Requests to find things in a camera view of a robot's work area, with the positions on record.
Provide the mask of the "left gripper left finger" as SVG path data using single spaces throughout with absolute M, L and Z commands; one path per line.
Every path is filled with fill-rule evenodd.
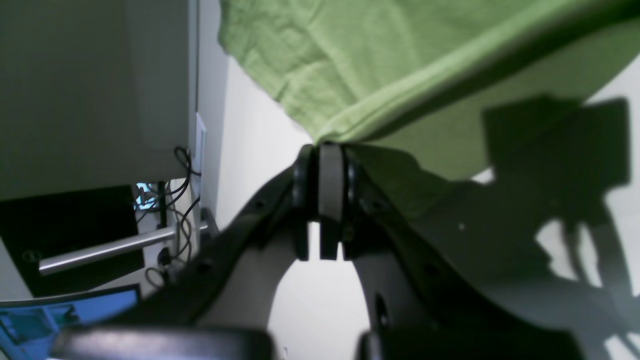
M 265 326 L 281 278 L 295 261 L 309 259 L 317 160 L 315 147 L 303 146 L 294 164 L 263 185 L 176 280 L 109 323 Z

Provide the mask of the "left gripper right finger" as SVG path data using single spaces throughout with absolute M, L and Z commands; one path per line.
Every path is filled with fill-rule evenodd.
M 361 346 L 544 346 L 548 331 L 501 309 L 416 233 L 343 146 L 318 148 L 322 259 L 352 260 L 371 329 Z

